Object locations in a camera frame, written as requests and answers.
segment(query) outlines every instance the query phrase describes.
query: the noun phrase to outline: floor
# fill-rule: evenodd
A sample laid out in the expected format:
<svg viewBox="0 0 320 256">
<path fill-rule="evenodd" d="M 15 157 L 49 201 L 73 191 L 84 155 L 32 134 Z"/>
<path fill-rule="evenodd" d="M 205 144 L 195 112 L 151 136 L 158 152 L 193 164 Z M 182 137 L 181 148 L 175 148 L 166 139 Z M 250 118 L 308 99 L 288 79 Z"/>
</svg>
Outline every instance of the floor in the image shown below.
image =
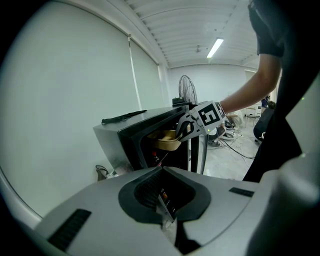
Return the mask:
<svg viewBox="0 0 320 256">
<path fill-rule="evenodd" d="M 222 142 L 228 143 L 233 149 L 246 157 L 254 157 L 259 148 L 260 141 L 255 142 L 253 120 L 249 120 L 246 127 L 240 127 L 235 132 L 235 140 L 223 140 Z M 200 173 L 201 169 L 203 139 L 203 136 L 200 137 L 198 173 Z M 252 159 L 242 157 L 227 146 L 217 148 L 209 144 L 203 174 L 211 177 L 241 181 L 252 162 Z"/>
</svg>

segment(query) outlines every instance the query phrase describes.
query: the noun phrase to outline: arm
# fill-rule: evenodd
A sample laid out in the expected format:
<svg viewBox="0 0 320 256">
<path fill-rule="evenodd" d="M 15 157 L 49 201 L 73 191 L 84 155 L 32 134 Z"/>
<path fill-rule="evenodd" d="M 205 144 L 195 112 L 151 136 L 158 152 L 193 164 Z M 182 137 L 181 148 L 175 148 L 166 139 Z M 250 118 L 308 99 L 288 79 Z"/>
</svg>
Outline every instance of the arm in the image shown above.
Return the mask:
<svg viewBox="0 0 320 256">
<path fill-rule="evenodd" d="M 271 93 L 277 86 L 281 70 L 280 59 L 260 54 L 258 71 L 234 94 L 220 102 L 225 113 L 251 106 Z"/>
</svg>

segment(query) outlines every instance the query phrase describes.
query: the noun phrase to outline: wall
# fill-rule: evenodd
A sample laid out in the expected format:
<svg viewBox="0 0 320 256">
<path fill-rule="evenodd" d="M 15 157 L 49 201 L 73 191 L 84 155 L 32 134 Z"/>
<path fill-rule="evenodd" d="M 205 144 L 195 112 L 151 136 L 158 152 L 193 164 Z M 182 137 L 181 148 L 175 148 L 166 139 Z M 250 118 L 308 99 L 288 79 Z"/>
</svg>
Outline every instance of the wall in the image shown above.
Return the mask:
<svg viewBox="0 0 320 256">
<path fill-rule="evenodd" d="M 187 75 L 192 80 L 198 102 L 221 101 L 234 93 L 246 82 L 245 70 L 253 70 L 236 65 L 191 65 L 168 70 L 169 97 L 179 96 L 179 80 Z"/>
</svg>

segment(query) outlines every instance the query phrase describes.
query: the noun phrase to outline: fan grille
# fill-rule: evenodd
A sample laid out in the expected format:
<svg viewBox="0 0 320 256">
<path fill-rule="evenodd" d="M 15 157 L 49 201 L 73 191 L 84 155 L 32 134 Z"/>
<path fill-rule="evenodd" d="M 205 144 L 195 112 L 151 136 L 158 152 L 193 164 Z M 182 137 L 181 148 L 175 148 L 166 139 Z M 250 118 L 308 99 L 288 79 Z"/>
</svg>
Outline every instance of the fan grille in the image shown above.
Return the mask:
<svg viewBox="0 0 320 256">
<path fill-rule="evenodd" d="M 183 97 L 185 102 L 197 104 L 197 94 L 194 83 L 187 75 L 183 75 L 179 81 L 179 97 Z"/>
</svg>

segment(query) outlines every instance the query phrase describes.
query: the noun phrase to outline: fluorescent light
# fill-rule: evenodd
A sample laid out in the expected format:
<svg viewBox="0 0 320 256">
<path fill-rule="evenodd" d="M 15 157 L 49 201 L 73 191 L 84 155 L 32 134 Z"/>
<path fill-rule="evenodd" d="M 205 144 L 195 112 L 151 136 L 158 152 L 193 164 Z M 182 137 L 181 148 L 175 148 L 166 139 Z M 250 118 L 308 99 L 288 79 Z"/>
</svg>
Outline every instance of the fluorescent light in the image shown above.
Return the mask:
<svg viewBox="0 0 320 256">
<path fill-rule="evenodd" d="M 210 50 L 207 58 L 211 58 L 211 57 L 215 54 L 215 52 L 218 50 L 218 48 L 220 47 L 220 45 L 222 44 L 223 41 L 224 41 L 224 40 L 223 40 L 222 38 L 218 38 L 218 39 L 215 41 L 215 43 L 214 43 L 214 45 L 212 46 L 212 49 Z"/>
</svg>

